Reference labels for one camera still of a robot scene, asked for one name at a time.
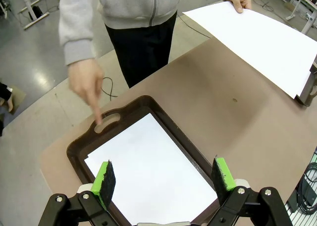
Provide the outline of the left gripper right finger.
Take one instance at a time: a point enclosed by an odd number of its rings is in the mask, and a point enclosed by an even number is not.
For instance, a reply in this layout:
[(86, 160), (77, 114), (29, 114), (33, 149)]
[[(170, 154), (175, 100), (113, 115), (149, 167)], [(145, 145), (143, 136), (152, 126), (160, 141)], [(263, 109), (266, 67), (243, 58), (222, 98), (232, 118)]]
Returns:
[(210, 226), (235, 226), (239, 218), (249, 218), (254, 226), (292, 226), (283, 201), (274, 187), (255, 192), (238, 186), (224, 158), (214, 158), (211, 179), (219, 201), (219, 209)]

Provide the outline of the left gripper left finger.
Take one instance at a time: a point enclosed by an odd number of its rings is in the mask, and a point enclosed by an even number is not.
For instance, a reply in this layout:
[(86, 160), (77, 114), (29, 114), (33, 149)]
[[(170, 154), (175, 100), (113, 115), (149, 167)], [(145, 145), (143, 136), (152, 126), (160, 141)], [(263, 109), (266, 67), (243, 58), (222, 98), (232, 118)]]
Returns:
[(83, 184), (77, 193), (68, 198), (53, 194), (43, 211), (38, 226), (116, 226), (109, 207), (116, 179), (111, 161), (103, 162), (93, 183)]

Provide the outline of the white A4 sheet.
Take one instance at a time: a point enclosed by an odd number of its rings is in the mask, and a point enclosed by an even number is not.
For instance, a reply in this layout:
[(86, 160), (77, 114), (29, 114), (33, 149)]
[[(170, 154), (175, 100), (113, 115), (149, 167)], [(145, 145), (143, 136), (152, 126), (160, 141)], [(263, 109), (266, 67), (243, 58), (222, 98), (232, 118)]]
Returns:
[(112, 202), (130, 224), (189, 222), (216, 200), (216, 192), (159, 122), (148, 114), (85, 160), (93, 175), (111, 161)]

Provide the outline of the white A4 paper stack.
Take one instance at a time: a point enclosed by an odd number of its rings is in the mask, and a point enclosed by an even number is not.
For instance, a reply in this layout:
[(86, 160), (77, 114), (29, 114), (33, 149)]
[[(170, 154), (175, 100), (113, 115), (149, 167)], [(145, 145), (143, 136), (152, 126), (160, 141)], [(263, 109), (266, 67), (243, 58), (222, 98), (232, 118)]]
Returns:
[(185, 12), (291, 98), (302, 94), (317, 41), (261, 13), (227, 1)]

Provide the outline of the person's right forearm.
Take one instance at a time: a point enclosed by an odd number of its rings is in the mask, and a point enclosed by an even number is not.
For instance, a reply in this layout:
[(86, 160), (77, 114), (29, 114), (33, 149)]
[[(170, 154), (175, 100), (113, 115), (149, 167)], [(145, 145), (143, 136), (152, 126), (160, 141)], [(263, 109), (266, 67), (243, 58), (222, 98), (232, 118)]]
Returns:
[(59, 40), (66, 65), (94, 58), (93, 0), (60, 0)]

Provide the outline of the person's right hand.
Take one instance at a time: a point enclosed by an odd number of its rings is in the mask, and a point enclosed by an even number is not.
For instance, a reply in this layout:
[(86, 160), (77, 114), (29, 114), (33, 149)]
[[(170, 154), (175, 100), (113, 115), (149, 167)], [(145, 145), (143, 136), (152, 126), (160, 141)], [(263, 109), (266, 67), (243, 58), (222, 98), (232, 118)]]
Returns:
[(70, 89), (91, 108), (97, 125), (102, 123), (99, 98), (102, 92), (103, 77), (103, 70), (93, 58), (68, 65)]

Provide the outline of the brown plastic tray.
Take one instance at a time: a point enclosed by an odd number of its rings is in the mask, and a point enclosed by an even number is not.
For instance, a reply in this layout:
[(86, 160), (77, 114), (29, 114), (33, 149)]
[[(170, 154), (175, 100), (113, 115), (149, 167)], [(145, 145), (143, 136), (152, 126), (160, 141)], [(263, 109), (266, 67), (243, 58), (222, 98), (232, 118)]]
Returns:
[[(85, 163), (88, 155), (148, 114), (153, 115), (183, 154), (198, 169), (199, 173), (203, 175), (214, 190), (214, 185), (211, 180), (211, 164), (188, 139), (178, 125), (150, 96), (138, 97), (122, 108), (113, 109), (104, 113), (104, 116), (109, 120), (109, 124), (102, 130), (102, 132), (97, 133), (95, 131), (95, 124), (92, 124), (84, 134), (68, 146), (66, 154), (81, 182), (91, 183), (96, 177)], [(190, 222), (196, 224), (207, 222), (216, 212), (218, 207), (219, 203), (216, 198), (212, 204)], [(121, 226), (134, 226), (129, 223), (112, 201), (108, 209)]]
[(313, 88), (317, 87), (317, 63), (313, 63), (306, 84), (302, 93), (295, 97), (295, 100), (305, 107), (309, 107), (313, 99), (317, 96), (317, 91), (313, 93)]

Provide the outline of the person in striped dark jacket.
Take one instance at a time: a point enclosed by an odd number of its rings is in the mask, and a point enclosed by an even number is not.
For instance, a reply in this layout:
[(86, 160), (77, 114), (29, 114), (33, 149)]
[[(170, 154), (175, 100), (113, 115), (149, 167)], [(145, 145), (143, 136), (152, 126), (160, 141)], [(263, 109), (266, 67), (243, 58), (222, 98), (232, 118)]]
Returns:
[[(9, 112), (12, 112), (13, 110), (12, 91), (13, 91), (12, 88), (0, 82), (0, 106), (2, 106), (6, 102)], [(2, 137), (3, 129), (4, 129), (3, 121), (0, 119), (0, 137)]]

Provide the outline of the person in grey hoodie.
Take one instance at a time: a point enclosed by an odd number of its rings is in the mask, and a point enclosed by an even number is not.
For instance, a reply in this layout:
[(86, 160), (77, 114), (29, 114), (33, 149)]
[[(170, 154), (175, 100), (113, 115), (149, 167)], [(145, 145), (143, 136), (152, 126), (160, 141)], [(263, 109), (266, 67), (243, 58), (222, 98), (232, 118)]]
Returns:
[(180, 0), (98, 2), (129, 87), (167, 65)]

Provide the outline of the white desk leg frame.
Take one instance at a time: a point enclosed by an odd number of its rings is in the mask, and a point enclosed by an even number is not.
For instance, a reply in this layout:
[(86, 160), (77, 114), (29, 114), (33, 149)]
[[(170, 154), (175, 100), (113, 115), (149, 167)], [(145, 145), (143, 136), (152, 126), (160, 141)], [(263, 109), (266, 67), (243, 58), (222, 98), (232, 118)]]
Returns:
[(23, 14), (25, 11), (28, 11), (28, 13), (31, 15), (31, 21), (28, 24), (23, 25), (24, 30), (27, 30), (28, 28), (30, 28), (31, 26), (33, 26), (37, 22), (43, 20), (44, 18), (46, 18), (50, 15), (50, 13), (48, 11), (45, 13), (42, 13), (42, 10), (38, 6), (36, 6), (36, 4), (39, 1), (40, 0), (36, 0), (34, 2), (31, 2), (30, 0), (24, 0), (25, 7), (22, 8), (19, 13)]

